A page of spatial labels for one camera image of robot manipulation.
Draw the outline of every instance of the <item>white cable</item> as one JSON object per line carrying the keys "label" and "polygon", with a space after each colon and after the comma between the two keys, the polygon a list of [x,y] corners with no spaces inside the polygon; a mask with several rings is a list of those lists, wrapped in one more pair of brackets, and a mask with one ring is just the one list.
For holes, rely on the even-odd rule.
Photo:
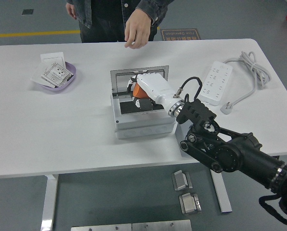
{"label": "white cable", "polygon": [[248,96],[253,94],[257,89],[257,83],[260,83],[261,87],[264,88],[264,85],[267,84],[271,79],[271,75],[269,71],[256,63],[256,56],[255,56],[255,53],[252,51],[249,54],[246,54],[243,51],[239,58],[227,59],[224,63],[226,64],[229,62],[244,63],[254,77],[254,87],[252,91],[242,96],[238,100],[234,101],[233,103],[228,102],[223,107],[221,107],[221,111],[224,114],[229,114],[232,111],[232,108],[234,105],[236,105],[238,102],[246,99]]}

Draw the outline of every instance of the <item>denim jacket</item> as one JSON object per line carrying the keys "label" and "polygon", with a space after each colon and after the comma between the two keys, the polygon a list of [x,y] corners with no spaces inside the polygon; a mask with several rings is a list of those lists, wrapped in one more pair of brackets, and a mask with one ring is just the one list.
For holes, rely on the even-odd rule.
{"label": "denim jacket", "polygon": [[[91,0],[66,0],[75,6],[78,20],[86,27],[92,25]],[[151,18],[151,26],[158,26],[164,19],[167,6],[174,0],[121,0],[124,26],[135,9],[141,9]]]}

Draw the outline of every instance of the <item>white power strip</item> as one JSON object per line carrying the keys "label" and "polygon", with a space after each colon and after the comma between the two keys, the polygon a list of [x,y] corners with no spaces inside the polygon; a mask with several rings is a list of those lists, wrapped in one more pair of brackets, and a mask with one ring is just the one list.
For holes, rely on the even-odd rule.
{"label": "white power strip", "polygon": [[229,81],[232,66],[215,61],[202,85],[198,99],[217,106]]}

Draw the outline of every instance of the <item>black cable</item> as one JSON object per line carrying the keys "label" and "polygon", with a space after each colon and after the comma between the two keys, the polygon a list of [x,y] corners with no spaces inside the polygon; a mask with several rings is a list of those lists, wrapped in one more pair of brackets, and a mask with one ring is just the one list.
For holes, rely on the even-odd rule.
{"label": "black cable", "polygon": [[270,195],[270,196],[262,196],[259,198],[259,204],[273,217],[277,220],[282,222],[283,224],[287,225],[287,219],[283,218],[272,206],[268,205],[266,201],[276,200],[279,199],[280,195]]}
{"label": "black cable", "polygon": [[196,93],[196,95],[194,96],[194,100],[195,100],[195,99],[197,98],[197,96],[199,95],[201,89],[202,89],[202,82],[201,82],[200,78],[198,78],[198,77],[190,77],[190,78],[188,78],[188,79],[182,84],[182,86],[180,87],[180,89],[183,90],[184,86],[185,86],[190,80],[192,80],[192,79],[196,79],[197,82],[198,82],[198,84],[199,84],[199,88],[198,88],[198,90],[197,90],[197,93]]}

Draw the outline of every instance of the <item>black pants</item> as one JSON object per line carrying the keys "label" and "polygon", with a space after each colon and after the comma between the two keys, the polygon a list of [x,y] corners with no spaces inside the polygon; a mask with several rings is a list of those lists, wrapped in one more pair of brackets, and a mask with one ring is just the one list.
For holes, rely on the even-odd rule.
{"label": "black pants", "polygon": [[[91,28],[79,23],[81,42],[124,42],[123,22],[112,22],[101,18],[93,18]],[[149,41],[153,41],[157,28],[151,27]]]}

